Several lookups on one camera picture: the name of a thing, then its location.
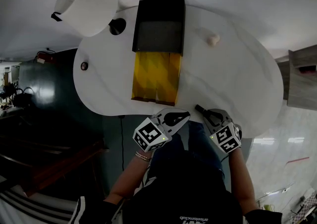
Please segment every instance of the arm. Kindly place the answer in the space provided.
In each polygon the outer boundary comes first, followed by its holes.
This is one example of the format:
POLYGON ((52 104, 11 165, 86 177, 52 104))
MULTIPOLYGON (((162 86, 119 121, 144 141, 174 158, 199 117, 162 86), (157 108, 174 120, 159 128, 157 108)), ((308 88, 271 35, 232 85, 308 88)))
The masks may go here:
POLYGON ((229 165, 231 190, 240 203, 242 214, 245 215, 252 210, 260 209, 256 204, 253 184, 240 148, 229 154, 229 165))
MULTIPOLYGON (((152 156, 152 152, 144 153, 142 150, 138 150, 138 152, 147 158, 151 158, 152 156)), ((122 198, 132 197, 134 190, 140 186, 148 166, 149 163, 147 161, 135 156, 118 178, 104 201, 117 205, 122 198)))

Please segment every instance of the white marble floor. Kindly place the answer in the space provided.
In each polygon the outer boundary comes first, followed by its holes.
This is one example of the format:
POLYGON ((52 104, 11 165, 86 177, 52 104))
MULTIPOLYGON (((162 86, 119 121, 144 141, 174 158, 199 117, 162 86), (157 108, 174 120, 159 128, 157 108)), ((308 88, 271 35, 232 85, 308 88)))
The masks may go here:
POLYGON ((288 223, 290 210, 307 190, 316 176, 317 166, 317 111, 291 108, 283 103, 274 125, 254 139, 247 160, 256 193, 256 199, 267 193, 284 188, 261 198, 261 205, 274 205, 276 212, 283 213, 288 223))

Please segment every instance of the blue jeans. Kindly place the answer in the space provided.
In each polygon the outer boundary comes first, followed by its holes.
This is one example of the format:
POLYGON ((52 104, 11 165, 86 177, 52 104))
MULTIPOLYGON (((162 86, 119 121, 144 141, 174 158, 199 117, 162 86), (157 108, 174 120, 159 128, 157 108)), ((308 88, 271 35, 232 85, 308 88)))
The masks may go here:
MULTIPOLYGON (((189 140, 188 151, 193 158, 207 164, 212 170, 220 170, 224 179, 222 165, 220 159, 212 148, 209 139, 205 135, 204 126, 197 122, 188 122, 189 125, 189 140)), ((183 153, 184 145, 179 134, 174 134, 172 140, 167 142, 162 148, 156 149, 151 161, 148 178, 156 176, 164 165, 174 161, 183 153)))

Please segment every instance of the black box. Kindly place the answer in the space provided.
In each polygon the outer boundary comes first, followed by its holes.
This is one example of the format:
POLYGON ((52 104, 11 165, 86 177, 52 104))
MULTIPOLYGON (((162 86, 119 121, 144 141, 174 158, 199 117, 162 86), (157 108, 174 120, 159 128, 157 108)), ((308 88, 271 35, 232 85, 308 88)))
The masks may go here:
POLYGON ((134 52, 183 54, 185 0, 141 0, 134 29, 134 52))

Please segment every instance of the white table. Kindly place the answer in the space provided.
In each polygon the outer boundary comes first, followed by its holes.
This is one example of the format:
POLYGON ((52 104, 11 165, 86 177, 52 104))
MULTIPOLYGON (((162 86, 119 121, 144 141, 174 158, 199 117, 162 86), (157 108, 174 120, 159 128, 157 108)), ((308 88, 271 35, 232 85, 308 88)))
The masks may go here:
MULTIPOLYGON (((165 107, 131 100, 135 53, 132 52, 137 7, 120 11, 126 29, 118 36, 109 27, 84 38, 76 53, 73 76, 81 101, 101 115, 155 114, 165 107), (82 62, 88 70, 82 71, 82 62)), ((283 98, 281 73, 269 52, 231 21, 206 10, 186 6, 184 52, 176 108, 223 109, 242 127, 243 137, 264 133, 276 120, 283 98), (206 39, 220 35, 215 47, 206 39)))

